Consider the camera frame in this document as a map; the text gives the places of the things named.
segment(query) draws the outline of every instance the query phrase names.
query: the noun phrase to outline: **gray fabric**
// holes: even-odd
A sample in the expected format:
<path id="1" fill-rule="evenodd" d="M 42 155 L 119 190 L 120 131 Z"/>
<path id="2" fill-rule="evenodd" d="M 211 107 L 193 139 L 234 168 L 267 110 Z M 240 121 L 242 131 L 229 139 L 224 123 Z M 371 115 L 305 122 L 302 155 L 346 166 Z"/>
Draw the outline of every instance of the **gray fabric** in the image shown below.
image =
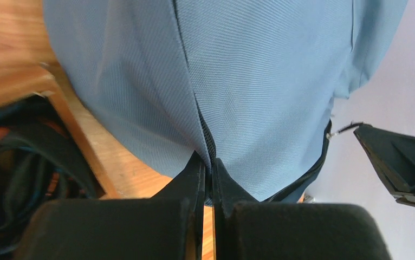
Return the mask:
<path id="1" fill-rule="evenodd" d="M 85 105 L 174 177 L 196 150 L 195 97 L 231 176 L 263 200 L 321 155 L 333 99 L 373 75 L 406 0 L 45 0 Z"/>

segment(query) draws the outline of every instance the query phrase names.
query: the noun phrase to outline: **blue-gray cloth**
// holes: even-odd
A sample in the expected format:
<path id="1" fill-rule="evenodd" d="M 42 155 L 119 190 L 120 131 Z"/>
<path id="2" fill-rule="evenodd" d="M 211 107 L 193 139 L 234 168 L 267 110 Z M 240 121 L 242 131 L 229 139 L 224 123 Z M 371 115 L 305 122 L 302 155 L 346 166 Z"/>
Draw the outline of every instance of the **blue-gray cloth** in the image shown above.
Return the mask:
<path id="1" fill-rule="evenodd" d="M 174 177 L 197 151 L 270 197 L 321 155 L 334 98 L 377 69 L 406 0 L 44 0 L 79 98 L 133 154 Z"/>

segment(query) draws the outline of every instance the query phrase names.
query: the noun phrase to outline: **white backdrop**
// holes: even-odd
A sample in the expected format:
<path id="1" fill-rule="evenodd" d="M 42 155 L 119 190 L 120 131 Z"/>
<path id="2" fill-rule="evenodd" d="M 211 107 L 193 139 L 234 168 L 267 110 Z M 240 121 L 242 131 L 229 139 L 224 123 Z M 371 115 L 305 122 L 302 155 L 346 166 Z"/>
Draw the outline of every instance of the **white backdrop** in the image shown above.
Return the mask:
<path id="1" fill-rule="evenodd" d="M 415 135 L 415 0 L 409 0 L 391 47 L 368 85 L 335 103 L 333 130 L 352 120 Z M 415 208 L 397 204 L 352 133 L 334 138 L 308 194 L 317 202 L 353 203 L 377 221 L 394 260 L 415 260 Z"/>

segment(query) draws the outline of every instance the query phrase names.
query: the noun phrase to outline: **white surface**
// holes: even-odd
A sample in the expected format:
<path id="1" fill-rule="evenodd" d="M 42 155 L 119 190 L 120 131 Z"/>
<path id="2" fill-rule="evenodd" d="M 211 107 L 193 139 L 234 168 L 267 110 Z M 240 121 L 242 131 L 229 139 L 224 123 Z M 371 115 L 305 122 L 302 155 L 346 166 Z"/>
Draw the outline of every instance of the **white surface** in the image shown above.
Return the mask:
<path id="1" fill-rule="evenodd" d="M 415 135 L 415 0 L 409 0 L 394 41 L 371 82 L 338 100 L 337 130 L 353 121 Z M 308 189 L 317 202 L 353 203 L 377 221 L 394 260 L 415 260 L 415 208 L 395 203 L 352 133 L 336 136 L 318 180 Z"/>

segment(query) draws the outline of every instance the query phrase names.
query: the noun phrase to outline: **white wall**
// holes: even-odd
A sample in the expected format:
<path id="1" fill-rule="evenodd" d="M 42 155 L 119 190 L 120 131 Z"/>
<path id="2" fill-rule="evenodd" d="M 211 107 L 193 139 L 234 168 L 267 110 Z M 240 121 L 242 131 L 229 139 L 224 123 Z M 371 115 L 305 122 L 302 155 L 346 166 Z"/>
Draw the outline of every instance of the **white wall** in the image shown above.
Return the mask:
<path id="1" fill-rule="evenodd" d="M 365 121 L 415 135 L 415 0 L 409 0 L 394 41 L 371 82 L 339 100 L 334 127 Z M 318 180 L 308 189 L 317 202 L 353 203 L 377 221 L 394 260 L 415 260 L 415 208 L 397 204 L 378 179 L 352 133 L 334 138 Z"/>

